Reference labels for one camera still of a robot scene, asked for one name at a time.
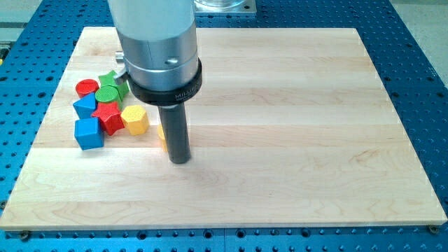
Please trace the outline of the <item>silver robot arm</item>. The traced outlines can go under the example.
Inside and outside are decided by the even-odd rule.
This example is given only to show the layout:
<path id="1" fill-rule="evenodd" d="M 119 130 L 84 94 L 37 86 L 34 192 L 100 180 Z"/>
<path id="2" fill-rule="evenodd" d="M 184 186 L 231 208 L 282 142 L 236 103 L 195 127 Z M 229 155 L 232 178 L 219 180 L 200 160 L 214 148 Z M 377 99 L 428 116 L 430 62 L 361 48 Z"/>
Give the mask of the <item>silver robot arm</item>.
<path id="1" fill-rule="evenodd" d="M 108 0 L 133 95 L 151 105 L 171 106 L 194 97 L 202 63 L 192 0 Z"/>

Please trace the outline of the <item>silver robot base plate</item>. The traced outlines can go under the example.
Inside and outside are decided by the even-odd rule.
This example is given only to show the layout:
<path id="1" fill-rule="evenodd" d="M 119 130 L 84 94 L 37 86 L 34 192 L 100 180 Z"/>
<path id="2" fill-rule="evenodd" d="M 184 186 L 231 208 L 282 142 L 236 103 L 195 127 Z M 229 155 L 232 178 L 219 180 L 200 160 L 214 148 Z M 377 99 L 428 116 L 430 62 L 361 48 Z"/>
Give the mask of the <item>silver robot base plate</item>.
<path id="1" fill-rule="evenodd" d="M 194 0 L 196 16 L 256 16 L 256 0 Z"/>

